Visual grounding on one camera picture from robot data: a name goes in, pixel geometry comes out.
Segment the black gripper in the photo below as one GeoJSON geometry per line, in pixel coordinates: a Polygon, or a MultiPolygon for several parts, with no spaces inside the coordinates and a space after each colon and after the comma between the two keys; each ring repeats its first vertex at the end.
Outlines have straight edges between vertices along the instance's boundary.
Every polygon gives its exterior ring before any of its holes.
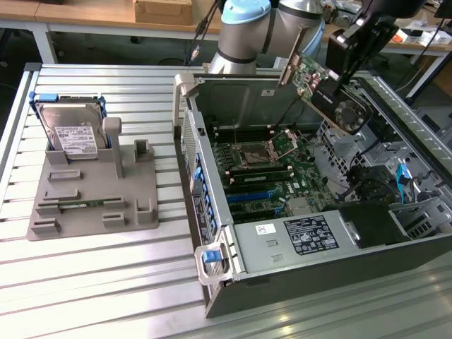
{"type": "Polygon", "coordinates": [[[391,16],[360,16],[348,29],[331,34],[331,94],[339,92],[352,75],[378,54],[398,30],[391,16]]]}

